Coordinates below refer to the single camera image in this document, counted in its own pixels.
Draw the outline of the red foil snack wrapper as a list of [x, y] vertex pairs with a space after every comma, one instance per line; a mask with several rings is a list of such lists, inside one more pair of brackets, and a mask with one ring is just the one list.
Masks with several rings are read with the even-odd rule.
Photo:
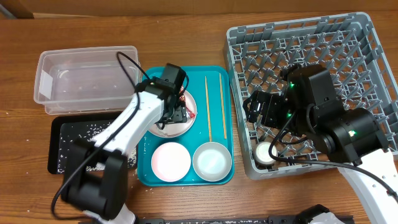
[[[184, 87], [181, 87], [180, 100], [185, 103], [186, 98], [185, 98], [185, 94], [183, 93], [183, 91], [184, 91]], [[188, 120], [195, 118], [196, 115], [194, 114], [194, 112], [192, 112], [187, 106], [185, 107], [185, 109], [186, 109]]]

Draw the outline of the small white cup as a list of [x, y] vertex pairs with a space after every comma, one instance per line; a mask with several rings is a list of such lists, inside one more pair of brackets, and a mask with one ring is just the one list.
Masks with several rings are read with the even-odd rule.
[[275, 162], [269, 155], [270, 142], [260, 142], [254, 150], [254, 160], [264, 166], [272, 165]]

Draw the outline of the white rice pile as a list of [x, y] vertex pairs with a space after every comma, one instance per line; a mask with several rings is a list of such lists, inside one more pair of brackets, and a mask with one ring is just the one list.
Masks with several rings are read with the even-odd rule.
[[80, 121], [74, 123], [65, 123], [60, 127], [59, 142], [55, 148], [58, 152], [56, 174], [65, 172], [68, 153], [75, 139], [90, 141], [94, 136], [104, 131], [113, 119], [97, 121]]

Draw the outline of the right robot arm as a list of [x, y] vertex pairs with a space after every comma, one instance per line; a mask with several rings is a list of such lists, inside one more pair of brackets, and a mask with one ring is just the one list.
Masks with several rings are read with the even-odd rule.
[[[329, 71], [296, 64], [280, 73], [283, 94], [256, 90], [244, 100], [250, 123], [278, 129], [268, 155], [275, 161], [337, 167], [358, 196], [372, 223], [397, 223], [397, 168], [376, 117], [364, 108], [347, 110]], [[285, 134], [311, 140], [327, 161], [291, 159], [273, 154]]]

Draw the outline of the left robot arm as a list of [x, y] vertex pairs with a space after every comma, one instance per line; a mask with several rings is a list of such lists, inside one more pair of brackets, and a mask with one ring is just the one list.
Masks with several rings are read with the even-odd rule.
[[126, 206], [128, 157], [152, 125], [187, 122], [180, 100], [187, 85], [186, 72], [169, 63], [160, 77], [138, 83], [130, 104], [104, 131], [73, 141], [56, 196], [96, 223], [136, 223]]

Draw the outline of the grey dishwasher rack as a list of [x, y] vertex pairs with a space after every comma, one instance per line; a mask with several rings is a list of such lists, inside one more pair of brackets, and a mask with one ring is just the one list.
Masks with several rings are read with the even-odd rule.
[[244, 170], [252, 180], [299, 175], [318, 165], [259, 164], [260, 140], [277, 131], [250, 123], [243, 102], [256, 90], [281, 93], [279, 73], [286, 67], [320, 64], [329, 69], [345, 108], [365, 108], [381, 125], [389, 149], [397, 154], [397, 83], [370, 16], [363, 12], [238, 26], [226, 33], [226, 67], [238, 119]]

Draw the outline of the large white plate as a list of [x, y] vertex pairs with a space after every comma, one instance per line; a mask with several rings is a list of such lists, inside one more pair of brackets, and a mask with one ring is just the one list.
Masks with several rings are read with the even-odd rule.
[[[186, 106], [197, 115], [197, 104], [193, 96], [186, 91]], [[159, 129], [155, 124], [149, 129], [149, 132], [160, 138], [175, 138], [186, 133], [194, 124], [195, 118], [187, 120], [186, 123], [166, 124], [164, 129]]]

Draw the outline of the left wooden chopstick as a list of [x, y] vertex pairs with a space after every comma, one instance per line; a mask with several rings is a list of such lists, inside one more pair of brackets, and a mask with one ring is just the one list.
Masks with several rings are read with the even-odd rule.
[[209, 142], [212, 142], [211, 115], [210, 115], [210, 102], [209, 102], [209, 94], [208, 94], [207, 77], [205, 77], [205, 95], [206, 95], [206, 112], [207, 112], [207, 120], [208, 120]]

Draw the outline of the wooden chopstick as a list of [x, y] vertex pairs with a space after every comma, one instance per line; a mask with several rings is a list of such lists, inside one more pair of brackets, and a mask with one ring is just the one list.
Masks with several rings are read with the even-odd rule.
[[205, 77], [205, 95], [206, 95], [206, 112], [207, 112], [207, 120], [208, 120], [209, 142], [212, 142], [211, 115], [210, 115], [210, 102], [209, 102], [209, 94], [208, 94], [207, 77]]
[[219, 84], [220, 84], [221, 114], [222, 114], [222, 121], [223, 121], [223, 137], [224, 137], [224, 139], [227, 139], [226, 119], [225, 119], [225, 112], [224, 112], [223, 84], [222, 84], [221, 73], [219, 73]]

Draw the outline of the teal serving tray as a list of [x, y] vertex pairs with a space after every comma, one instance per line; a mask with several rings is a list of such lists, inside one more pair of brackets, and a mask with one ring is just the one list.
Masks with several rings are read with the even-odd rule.
[[[186, 66], [182, 68], [189, 77], [187, 90], [197, 104], [197, 115], [193, 126], [184, 134], [175, 138], [160, 138], [149, 131], [140, 140], [137, 146], [137, 176], [139, 180], [150, 187], [188, 186], [188, 185], [223, 185], [229, 182], [234, 175], [234, 166], [230, 173], [217, 182], [208, 182], [201, 179], [193, 167], [187, 175], [176, 182], [164, 182], [158, 179], [151, 168], [151, 158], [154, 151], [167, 142], [177, 142], [187, 148], [193, 156], [196, 149], [209, 142], [208, 120], [206, 112], [205, 77], [208, 82], [210, 102], [212, 141], [224, 145], [231, 155], [234, 155], [233, 125], [231, 118], [231, 95], [229, 93], [229, 76], [220, 66]], [[223, 137], [223, 121], [221, 114], [219, 73], [222, 76], [224, 112], [226, 119], [227, 139]]]

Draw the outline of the right wooden chopstick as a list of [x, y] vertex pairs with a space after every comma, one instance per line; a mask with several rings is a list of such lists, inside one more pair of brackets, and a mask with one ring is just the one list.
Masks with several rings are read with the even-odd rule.
[[224, 139], [227, 139], [226, 119], [225, 119], [225, 112], [224, 112], [223, 84], [222, 84], [221, 73], [219, 73], [219, 84], [220, 84], [221, 114], [222, 114], [222, 121], [223, 121], [223, 137], [224, 137]]

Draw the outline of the grey bowl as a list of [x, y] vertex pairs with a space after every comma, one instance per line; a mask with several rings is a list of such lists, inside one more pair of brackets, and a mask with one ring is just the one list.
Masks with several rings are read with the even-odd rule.
[[206, 142], [196, 149], [192, 165], [201, 179], [217, 182], [230, 173], [233, 160], [231, 153], [224, 145], [218, 142]]

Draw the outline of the clear plastic bin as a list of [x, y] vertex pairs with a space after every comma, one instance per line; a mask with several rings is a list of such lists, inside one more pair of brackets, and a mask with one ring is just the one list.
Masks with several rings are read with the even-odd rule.
[[50, 115], [123, 110], [142, 73], [134, 46], [86, 47], [42, 52], [34, 101]]

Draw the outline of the black plastic tray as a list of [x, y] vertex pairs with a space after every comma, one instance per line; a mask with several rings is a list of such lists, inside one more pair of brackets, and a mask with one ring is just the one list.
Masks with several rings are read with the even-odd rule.
[[68, 152], [76, 139], [84, 141], [104, 131], [121, 113], [93, 113], [58, 116], [52, 121], [47, 170], [51, 174], [65, 172]]

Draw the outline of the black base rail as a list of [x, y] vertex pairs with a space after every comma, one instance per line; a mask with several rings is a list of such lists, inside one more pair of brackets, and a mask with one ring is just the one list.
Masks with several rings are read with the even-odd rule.
[[355, 224], [353, 216], [336, 216], [328, 208], [317, 204], [296, 215], [270, 215], [265, 218], [211, 218], [165, 220], [141, 218], [139, 224]]

